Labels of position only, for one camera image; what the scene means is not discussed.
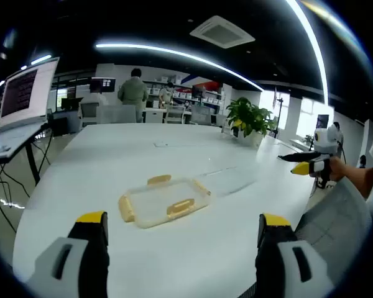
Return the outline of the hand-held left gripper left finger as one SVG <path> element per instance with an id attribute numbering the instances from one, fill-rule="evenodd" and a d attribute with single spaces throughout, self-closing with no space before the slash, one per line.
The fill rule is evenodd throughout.
<path id="1" fill-rule="evenodd" d="M 108 268 L 108 214 L 97 211 L 37 257 L 26 284 L 36 297 L 107 297 Z"/>

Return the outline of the person's right hand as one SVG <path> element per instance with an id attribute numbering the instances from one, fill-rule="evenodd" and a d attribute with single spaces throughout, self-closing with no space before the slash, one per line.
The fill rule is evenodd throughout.
<path id="1" fill-rule="evenodd" d="M 339 181 L 345 177 L 346 164 L 342 162 L 337 156 L 332 156 L 329 159 L 330 174 L 329 178 L 331 181 Z"/>

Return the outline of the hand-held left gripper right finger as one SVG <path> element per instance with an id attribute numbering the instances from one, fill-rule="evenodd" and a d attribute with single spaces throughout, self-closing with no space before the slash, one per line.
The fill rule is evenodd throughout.
<path id="1" fill-rule="evenodd" d="M 334 288 L 326 261 L 278 215 L 259 216 L 255 265 L 256 297 L 326 297 Z"/>

